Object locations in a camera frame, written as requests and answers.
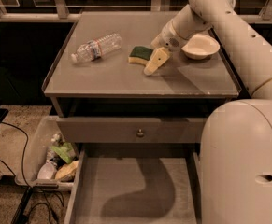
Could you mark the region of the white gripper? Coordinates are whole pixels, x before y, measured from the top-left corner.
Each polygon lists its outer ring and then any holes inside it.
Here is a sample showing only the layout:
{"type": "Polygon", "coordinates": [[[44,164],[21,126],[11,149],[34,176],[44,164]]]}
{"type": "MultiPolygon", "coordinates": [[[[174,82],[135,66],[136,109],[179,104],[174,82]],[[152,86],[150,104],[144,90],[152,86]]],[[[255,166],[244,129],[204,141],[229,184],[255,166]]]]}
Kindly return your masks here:
{"type": "Polygon", "coordinates": [[[151,47],[155,50],[144,68],[144,74],[146,76],[151,76],[159,67],[170,59],[172,55],[171,52],[180,51],[186,43],[187,40],[179,36],[176,32],[173,21],[169,21],[160,34],[158,34],[151,42],[151,47]]]}

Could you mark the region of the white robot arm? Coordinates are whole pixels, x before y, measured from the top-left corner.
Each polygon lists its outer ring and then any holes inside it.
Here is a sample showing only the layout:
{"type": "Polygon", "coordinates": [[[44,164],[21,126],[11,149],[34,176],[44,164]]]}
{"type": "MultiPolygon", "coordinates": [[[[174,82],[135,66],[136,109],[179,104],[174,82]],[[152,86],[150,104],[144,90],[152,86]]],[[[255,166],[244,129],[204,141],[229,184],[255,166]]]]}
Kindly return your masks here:
{"type": "Polygon", "coordinates": [[[202,224],[272,224],[272,46],[234,11],[235,0],[189,0],[156,36],[179,50],[211,27],[249,98],[217,108],[201,137],[202,224]]]}

